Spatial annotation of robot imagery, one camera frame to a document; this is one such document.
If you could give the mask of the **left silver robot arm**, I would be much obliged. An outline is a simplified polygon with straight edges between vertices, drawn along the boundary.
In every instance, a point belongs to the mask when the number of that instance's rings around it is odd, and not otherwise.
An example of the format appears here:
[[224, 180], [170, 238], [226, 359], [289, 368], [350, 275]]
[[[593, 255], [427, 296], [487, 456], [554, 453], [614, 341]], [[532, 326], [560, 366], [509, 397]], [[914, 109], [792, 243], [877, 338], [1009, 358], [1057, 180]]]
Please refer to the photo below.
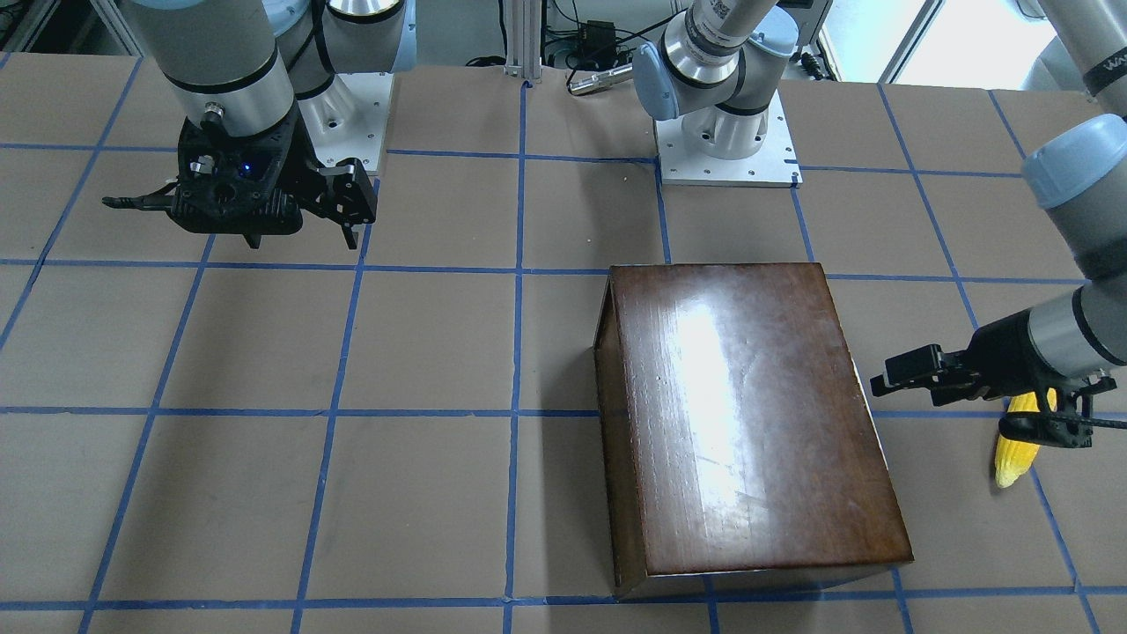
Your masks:
[[1020, 176], [1102, 113], [1086, 93], [786, 81], [802, 182], [660, 193], [659, 264], [814, 262], [862, 381], [1082, 282]]

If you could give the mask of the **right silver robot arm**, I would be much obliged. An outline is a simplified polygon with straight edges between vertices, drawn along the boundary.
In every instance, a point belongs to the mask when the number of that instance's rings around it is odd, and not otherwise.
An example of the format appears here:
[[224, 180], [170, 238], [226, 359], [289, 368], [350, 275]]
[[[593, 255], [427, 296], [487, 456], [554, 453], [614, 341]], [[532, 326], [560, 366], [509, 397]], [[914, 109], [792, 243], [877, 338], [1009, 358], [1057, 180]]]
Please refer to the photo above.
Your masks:
[[186, 232], [294, 234], [307, 214], [356, 249], [378, 218], [366, 137], [346, 75], [411, 70], [414, 1], [126, 1], [123, 16], [181, 104], [177, 175], [158, 191], [103, 198], [161, 212]]

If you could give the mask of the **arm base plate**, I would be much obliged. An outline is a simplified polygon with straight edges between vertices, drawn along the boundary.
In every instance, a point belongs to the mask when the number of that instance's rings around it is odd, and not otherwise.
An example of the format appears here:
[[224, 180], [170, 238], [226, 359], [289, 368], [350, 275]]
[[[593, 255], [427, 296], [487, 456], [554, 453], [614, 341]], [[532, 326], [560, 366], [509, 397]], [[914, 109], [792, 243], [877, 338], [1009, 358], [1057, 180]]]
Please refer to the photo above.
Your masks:
[[736, 115], [715, 106], [658, 120], [664, 184], [729, 188], [796, 188], [804, 177], [780, 92], [765, 111]]
[[323, 166], [360, 159], [371, 177], [381, 173], [394, 79], [392, 73], [335, 75], [323, 92], [298, 101]]

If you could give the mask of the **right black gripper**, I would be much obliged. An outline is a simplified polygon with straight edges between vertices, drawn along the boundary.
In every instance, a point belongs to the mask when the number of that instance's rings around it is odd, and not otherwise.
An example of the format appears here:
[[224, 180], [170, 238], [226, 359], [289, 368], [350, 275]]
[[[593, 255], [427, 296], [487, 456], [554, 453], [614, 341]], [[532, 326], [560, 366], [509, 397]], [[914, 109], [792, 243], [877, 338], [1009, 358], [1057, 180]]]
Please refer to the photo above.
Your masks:
[[299, 230], [310, 211], [316, 217], [341, 227], [349, 250], [358, 249], [360, 229], [378, 220], [378, 191], [361, 158], [345, 158], [331, 167], [316, 157], [301, 114], [287, 114], [279, 123], [289, 141], [276, 180], [282, 230]]

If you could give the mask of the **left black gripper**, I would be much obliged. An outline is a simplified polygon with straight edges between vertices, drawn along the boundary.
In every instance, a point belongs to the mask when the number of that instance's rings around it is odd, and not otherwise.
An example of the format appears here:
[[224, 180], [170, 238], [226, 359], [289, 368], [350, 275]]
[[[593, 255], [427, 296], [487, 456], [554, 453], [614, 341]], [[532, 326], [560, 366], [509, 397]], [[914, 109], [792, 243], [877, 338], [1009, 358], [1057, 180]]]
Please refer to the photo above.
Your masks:
[[925, 345], [884, 361], [870, 379], [873, 396], [928, 389], [933, 407], [962, 401], [994, 401], [1057, 386], [1057, 372], [1042, 361], [1030, 334], [1031, 309], [983, 325], [962, 351]]

